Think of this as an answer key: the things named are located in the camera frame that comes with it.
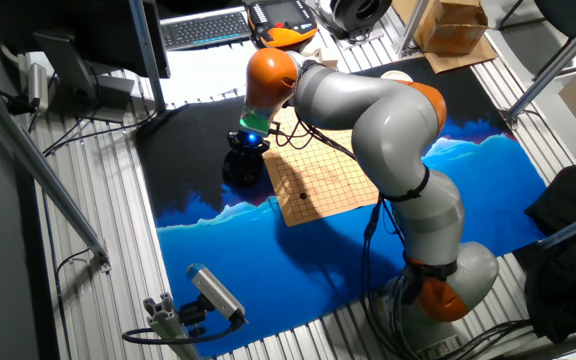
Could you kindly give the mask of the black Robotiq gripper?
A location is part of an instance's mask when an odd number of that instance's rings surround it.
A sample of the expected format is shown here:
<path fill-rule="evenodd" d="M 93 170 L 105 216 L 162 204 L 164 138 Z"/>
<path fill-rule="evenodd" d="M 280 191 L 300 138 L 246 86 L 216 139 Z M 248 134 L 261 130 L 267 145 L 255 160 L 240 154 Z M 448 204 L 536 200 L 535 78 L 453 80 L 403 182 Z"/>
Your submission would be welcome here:
<path fill-rule="evenodd" d="M 268 150 L 268 141 L 260 135 L 241 130 L 230 131 L 227 135 L 231 151 L 227 154 L 227 166 L 238 168 L 242 164 L 241 153 L 247 155 L 252 170 L 264 168 L 263 153 Z"/>

